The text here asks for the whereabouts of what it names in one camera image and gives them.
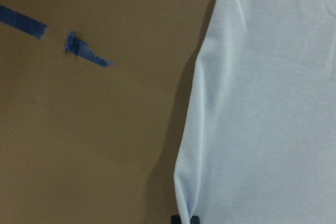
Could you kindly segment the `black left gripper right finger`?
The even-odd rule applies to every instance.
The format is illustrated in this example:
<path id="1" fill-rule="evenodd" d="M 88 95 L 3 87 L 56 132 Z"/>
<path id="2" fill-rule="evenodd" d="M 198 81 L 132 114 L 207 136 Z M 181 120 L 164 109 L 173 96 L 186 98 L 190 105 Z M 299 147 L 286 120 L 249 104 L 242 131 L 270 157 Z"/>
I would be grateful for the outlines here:
<path id="1" fill-rule="evenodd" d="M 191 217 L 191 224 L 200 224 L 199 221 L 199 216 L 192 216 Z"/>

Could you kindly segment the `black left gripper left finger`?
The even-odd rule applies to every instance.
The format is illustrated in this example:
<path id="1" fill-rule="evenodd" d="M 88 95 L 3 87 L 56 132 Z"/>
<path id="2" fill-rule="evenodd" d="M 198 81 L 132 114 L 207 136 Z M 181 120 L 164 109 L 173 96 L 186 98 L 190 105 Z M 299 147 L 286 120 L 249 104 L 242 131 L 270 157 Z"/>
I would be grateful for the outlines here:
<path id="1" fill-rule="evenodd" d="M 171 224 L 180 224 L 180 216 L 172 215 L 171 216 Z"/>

